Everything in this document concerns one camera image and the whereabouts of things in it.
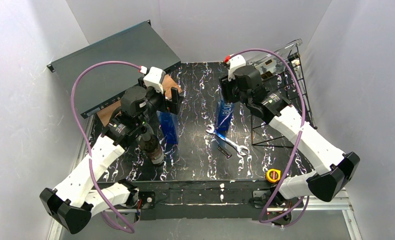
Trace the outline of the blue square bottle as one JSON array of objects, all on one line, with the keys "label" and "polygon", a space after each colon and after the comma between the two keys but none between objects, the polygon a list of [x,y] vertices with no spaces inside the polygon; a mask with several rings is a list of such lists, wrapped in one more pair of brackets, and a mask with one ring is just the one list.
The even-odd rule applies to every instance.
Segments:
[{"label": "blue square bottle", "polygon": [[220,97],[216,109],[215,129],[217,132],[226,132],[229,130],[234,113],[234,108],[234,103],[227,102],[222,96]]},{"label": "blue square bottle", "polygon": [[177,115],[170,112],[157,112],[159,124],[167,144],[177,145],[178,139],[178,119]]}]

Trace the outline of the clear round glass bottle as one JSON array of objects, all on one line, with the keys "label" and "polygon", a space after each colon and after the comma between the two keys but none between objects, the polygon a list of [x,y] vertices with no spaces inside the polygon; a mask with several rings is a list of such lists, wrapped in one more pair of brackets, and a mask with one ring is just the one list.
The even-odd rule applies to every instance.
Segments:
[{"label": "clear round glass bottle", "polygon": [[[274,52],[279,55],[282,59],[284,59],[288,64],[292,62],[293,60],[296,60],[300,57],[298,47],[303,43],[301,38],[295,39],[289,43],[287,43],[285,46],[281,47],[278,50],[275,50]],[[261,55],[261,54],[269,54],[266,52],[258,52],[256,56]]]}]

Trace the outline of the clear square labelled bottle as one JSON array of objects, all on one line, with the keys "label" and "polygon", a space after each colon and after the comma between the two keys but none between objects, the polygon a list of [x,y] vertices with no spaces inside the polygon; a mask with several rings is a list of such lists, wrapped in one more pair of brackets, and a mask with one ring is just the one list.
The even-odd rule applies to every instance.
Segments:
[{"label": "clear square labelled bottle", "polygon": [[273,76],[287,71],[286,66],[271,54],[260,54],[248,60],[248,63],[261,72],[261,78],[265,82]]}]

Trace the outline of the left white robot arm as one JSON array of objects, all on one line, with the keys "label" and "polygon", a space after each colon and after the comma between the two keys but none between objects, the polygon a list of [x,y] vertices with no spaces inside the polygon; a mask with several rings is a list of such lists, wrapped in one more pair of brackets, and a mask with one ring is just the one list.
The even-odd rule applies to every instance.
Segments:
[{"label": "left white robot arm", "polygon": [[149,125],[154,114],[178,114],[182,89],[173,80],[153,83],[140,78],[111,106],[102,132],[72,172],[53,188],[45,188],[40,200],[46,212],[69,233],[82,231],[91,218],[114,210],[117,205],[139,208],[140,190],[128,180],[100,187],[98,180],[109,166],[132,145],[137,145],[155,166],[165,154],[160,140]]}]

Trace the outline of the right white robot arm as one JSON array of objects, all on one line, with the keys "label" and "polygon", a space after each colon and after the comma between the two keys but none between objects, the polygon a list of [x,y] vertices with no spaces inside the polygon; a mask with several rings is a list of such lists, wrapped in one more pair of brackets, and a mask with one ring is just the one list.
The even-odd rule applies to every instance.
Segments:
[{"label": "right white robot arm", "polygon": [[241,102],[250,113],[280,132],[309,160],[314,170],[287,177],[279,184],[277,195],[282,199],[315,196],[330,202],[352,179],[359,156],[344,153],[320,135],[280,91],[268,91],[260,72],[251,65],[235,69],[232,77],[219,78],[221,93],[229,103]]}]

